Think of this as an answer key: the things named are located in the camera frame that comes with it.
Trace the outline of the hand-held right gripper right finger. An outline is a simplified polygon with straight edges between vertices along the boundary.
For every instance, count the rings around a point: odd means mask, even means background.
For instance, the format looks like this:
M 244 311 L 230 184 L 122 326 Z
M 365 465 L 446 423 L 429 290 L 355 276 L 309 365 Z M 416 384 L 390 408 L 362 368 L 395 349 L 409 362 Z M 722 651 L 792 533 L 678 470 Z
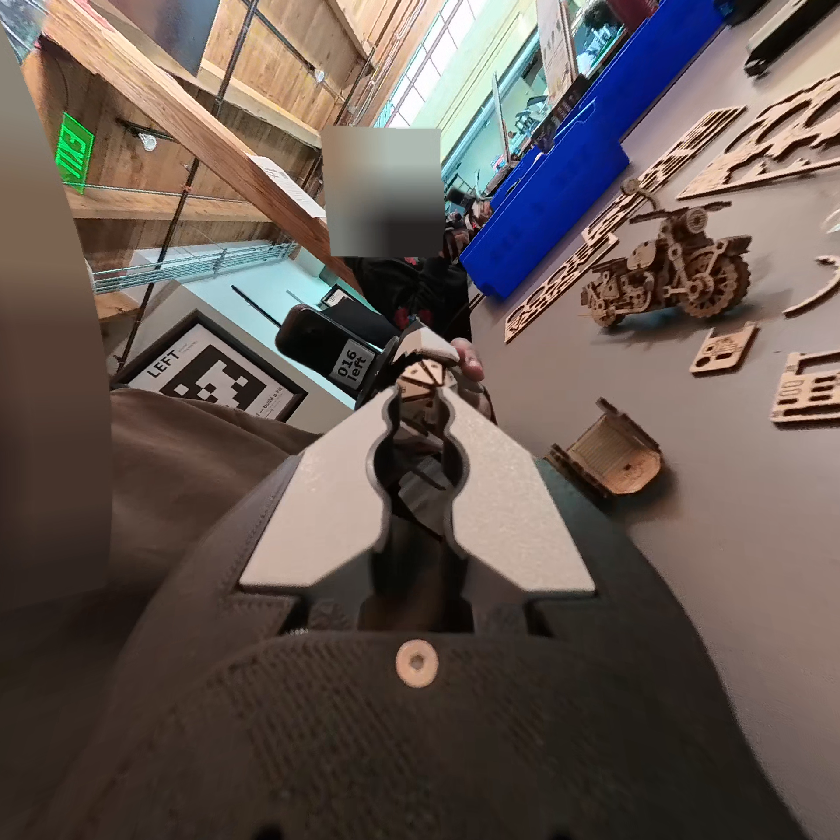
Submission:
M 596 593 L 571 533 L 530 453 L 456 392 L 437 394 L 442 467 L 452 495 L 447 545 L 465 565 L 474 614 Z

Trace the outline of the small slotted wooden sheet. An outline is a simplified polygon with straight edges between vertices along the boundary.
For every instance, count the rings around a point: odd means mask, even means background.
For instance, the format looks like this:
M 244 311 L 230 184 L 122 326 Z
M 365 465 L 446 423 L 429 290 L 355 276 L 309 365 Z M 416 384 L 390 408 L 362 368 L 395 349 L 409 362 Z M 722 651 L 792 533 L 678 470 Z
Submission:
M 838 423 L 839 350 L 790 353 L 773 398 L 777 426 Z

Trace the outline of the wooden sidecar model part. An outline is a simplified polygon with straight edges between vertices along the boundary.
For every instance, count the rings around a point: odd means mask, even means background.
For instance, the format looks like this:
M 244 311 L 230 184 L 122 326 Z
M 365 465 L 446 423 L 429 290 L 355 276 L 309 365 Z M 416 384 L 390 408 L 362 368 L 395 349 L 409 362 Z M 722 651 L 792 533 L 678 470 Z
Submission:
M 604 398 L 600 417 L 568 448 L 553 444 L 545 460 L 579 488 L 612 499 L 637 494 L 661 472 L 660 446 Z

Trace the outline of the green exit sign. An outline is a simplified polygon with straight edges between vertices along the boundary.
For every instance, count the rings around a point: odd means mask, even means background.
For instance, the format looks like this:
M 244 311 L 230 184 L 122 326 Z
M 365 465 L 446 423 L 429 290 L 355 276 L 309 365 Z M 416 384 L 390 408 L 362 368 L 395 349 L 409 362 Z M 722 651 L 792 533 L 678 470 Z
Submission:
M 83 196 L 96 136 L 74 119 L 62 113 L 56 147 L 56 165 L 62 182 Z

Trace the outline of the blue plastic bin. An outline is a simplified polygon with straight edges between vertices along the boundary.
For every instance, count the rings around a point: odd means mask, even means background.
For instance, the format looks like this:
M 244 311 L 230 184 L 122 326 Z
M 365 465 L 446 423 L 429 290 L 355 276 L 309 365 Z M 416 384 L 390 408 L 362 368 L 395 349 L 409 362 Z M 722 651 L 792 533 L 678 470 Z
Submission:
M 722 26 L 711 1 L 665 1 L 593 81 L 564 95 L 532 147 L 491 199 L 570 196 L 589 207 L 627 168 L 621 139 Z
M 619 140 L 566 136 L 535 161 L 460 257 L 475 287 L 507 299 L 629 164 Z

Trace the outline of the small wooden card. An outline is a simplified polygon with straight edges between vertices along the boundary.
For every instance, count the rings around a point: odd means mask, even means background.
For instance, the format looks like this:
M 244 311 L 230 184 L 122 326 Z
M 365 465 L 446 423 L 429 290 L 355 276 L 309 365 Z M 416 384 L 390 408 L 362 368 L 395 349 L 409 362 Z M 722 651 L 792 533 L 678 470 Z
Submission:
M 746 322 L 739 330 L 719 334 L 708 331 L 689 367 L 692 376 L 721 375 L 741 366 L 760 330 L 757 322 Z

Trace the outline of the small wooden model part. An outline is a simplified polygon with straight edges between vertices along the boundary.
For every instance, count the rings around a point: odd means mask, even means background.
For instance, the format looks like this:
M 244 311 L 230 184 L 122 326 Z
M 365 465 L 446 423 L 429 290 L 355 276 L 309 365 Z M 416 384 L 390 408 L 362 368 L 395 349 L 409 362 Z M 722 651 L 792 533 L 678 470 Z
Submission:
M 447 415 L 438 394 L 457 391 L 454 373 L 435 360 L 420 360 L 404 370 L 397 385 L 401 397 L 402 431 L 422 444 L 440 450 Z

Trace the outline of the black flat device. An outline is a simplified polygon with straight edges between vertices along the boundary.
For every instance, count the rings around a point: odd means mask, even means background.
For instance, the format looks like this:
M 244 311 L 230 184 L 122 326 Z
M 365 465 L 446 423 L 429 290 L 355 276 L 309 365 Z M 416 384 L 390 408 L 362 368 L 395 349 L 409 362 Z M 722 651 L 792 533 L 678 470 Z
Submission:
M 791 1 L 761 27 L 747 44 L 743 70 L 748 77 L 761 76 L 795 42 L 817 26 L 838 1 Z

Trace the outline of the person's left hand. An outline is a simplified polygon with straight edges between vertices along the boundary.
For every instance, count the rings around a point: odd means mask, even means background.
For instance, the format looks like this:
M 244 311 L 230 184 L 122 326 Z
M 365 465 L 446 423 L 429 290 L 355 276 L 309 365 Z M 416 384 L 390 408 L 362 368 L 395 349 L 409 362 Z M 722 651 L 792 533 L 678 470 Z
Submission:
M 497 417 L 490 394 L 484 385 L 485 372 L 474 345 L 467 339 L 451 342 L 458 353 L 458 370 L 455 372 L 458 395 L 479 414 L 497 425 Z

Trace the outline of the wooden sheet with round holes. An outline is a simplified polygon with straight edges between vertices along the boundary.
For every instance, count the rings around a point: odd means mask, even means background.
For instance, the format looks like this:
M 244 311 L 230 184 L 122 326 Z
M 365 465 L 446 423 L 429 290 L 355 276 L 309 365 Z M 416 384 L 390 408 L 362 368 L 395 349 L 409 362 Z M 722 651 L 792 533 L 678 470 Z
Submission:
M 618 237 L 614 233 L 606 233 L 591 242 L 584 242 L 528 298 L 509 312 L 505 321 L 505 344 L 515 340 L 617 244 Z

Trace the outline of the wooden motorcycle model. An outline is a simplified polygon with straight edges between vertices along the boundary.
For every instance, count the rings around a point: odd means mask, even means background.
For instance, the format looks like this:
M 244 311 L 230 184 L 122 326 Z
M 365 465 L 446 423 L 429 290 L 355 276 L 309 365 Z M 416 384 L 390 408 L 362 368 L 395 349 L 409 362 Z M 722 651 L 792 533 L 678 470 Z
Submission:
M 699 320 L 729 312 L 746 297 L 751 281 L 744 255 L 750 235 L 714 239 L 707 235 L 709 215 L 730 202 L 694 205 L 673 211 L 629 178 L 622 185 L 630 197 L 643 197 L 652 211 L 638 213 L 630 224 L 658 220 L 656 238 L 638 245 L 626 258 L 593 265 L 594 278 L 581 289 L 581 305 L 602 328 L 626 316 L 677 308 Z

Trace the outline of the curved wooden piece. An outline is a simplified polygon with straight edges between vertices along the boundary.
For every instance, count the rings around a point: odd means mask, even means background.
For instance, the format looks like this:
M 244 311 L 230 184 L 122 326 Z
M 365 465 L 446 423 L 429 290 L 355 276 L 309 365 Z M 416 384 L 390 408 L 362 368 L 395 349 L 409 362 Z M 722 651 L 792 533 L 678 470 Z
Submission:
M 826 285 L 815 294 L 804 299 L 800 303 L 785 309 L 782 313 L 785 319 L 799 317 L 815 307 L 822 305 L 825 301 L 839 292 L 839 257 L 837 255 L 820 255 L 815 257 L 814 261 L 819 266 L 830 267 L 833 270 L 832 277 Z

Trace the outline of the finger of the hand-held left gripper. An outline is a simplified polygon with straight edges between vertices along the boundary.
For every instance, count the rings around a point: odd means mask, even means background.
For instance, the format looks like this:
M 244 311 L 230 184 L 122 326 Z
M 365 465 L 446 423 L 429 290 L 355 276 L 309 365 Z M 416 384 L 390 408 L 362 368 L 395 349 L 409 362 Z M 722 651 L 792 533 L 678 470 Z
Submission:
M 413 322 L 396 347 L 396 360 L 433 361 L 443 366 L 459 366 L 459 352 L 421 322 Z

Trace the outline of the wooden sheet with large holes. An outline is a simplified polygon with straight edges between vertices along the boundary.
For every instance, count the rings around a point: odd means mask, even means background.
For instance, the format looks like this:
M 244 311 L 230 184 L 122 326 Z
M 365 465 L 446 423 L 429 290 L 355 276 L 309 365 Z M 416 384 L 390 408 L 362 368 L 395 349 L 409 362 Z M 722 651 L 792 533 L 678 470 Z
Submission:
M 720 196 L 839 166 L 839 75 L 767 106 L 678 194 Z

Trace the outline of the white paper sheet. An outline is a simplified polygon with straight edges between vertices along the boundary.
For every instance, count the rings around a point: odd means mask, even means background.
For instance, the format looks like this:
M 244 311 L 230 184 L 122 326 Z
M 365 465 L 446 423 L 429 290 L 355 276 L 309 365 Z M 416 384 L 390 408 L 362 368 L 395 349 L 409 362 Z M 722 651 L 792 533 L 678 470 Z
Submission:
M 291 176 L 286 173 L 277 163 L 270 158 L 252 154 L 249 156 L 252 162 L 256 163 L 260 170 L 266 173 L 271 181 L 275 183 L 292 202 L 297 204 L 306 214 L 312 218 L 326 219 L 326 211 L 318 202 L 299 186 Z

